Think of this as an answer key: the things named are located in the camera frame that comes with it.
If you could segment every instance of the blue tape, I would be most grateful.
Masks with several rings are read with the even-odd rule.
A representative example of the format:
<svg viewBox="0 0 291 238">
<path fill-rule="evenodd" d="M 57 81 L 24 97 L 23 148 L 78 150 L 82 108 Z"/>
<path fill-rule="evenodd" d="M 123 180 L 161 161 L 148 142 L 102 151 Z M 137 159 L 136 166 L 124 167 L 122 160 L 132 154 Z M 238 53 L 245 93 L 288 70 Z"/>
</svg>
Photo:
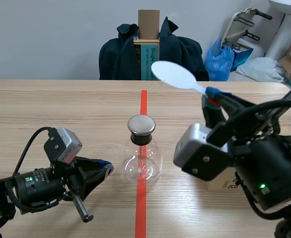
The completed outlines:
<svg viewBox="0 0 291 238">
<path fill-rule="evenodd" d="M 221 91 L 221 90 L 219 90 L 219 89 L 217 89 L 217 88 L 213 88 L 213 87 L 207 87 L 206 90 L 205 90 L 205 94 L 206 94 L 209 98 L 211 98 L 212 100 L 215 100 L 216 95 L 217 95 L 217 94 L 220 94 L 220 93 L 231 95 L 231 93 L 223 92 L 223 91 Z"/>
<path fill-rule="evenodd" d="M 99 169 L 102 169 L 103 167 L 105 167 L 106 163 L 103 160 L 99 160 Z"/>
</svg>

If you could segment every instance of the white sink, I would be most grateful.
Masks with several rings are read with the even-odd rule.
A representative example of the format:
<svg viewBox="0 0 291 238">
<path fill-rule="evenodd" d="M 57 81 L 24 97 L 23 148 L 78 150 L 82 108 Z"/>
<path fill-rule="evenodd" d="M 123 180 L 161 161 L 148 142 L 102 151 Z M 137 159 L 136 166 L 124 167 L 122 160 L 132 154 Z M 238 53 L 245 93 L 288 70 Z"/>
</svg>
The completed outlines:
<svg viewBox="0 0 291 238">
<path fill-rule="evenodd" d="M 291 0 L 269 0 L 269 3 L 278 11 L 291 14 Z"/>
<path fill-rule="evenodd" d="M 291 45 L 291 0 L 268 0 L 273 8 L 284 12 L 285 18 L 272 42 L 266 57 L 280 60 Z"/>
</svg>

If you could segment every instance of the blue plastic bag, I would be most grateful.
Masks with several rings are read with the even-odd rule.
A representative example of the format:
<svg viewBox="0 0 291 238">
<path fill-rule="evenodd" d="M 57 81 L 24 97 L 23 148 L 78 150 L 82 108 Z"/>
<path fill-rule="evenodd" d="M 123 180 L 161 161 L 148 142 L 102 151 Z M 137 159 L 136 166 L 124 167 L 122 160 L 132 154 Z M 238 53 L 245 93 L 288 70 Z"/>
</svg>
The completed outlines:
<svg viewBox="0 0 291 238">
<path fill-rule="evenodd" d="M 229 79 L 234 56 L 235 54 L 231 47 L 228 47 L 228 49 L 221 48 L 221 39 L 218 38 L 207 53 L 205 62 L 210 81 L 227 81 Z"/>
</svg>

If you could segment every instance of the sink pedestal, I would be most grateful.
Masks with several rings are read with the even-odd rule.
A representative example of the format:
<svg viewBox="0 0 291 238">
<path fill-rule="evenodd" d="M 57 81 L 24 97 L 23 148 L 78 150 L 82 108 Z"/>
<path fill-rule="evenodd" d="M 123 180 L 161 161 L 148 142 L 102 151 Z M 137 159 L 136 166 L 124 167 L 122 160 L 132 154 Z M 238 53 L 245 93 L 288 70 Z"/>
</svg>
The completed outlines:
<svg viewBox="0 0 291 238">
<path fill-rule="evenodd" d="M 280 60 L 287 53 L 291 45 L 291 15 L 286 14 L 274 41 L 272 42 L 266 57 Z"/>
</svg>

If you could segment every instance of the floor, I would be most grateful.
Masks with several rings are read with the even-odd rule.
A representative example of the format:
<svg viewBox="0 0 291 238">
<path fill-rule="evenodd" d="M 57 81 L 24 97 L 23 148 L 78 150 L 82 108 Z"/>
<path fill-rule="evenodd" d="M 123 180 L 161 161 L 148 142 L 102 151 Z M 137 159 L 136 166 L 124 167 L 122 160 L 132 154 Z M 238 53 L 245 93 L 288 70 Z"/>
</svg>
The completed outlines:
<svg viewBox="0 0 291 238">
<path fill-rule="evenodd" d="M 257 81 L 236 72 L 230 73 L 228 82 L 256 82 L 257 83 Z"/>
</svg>

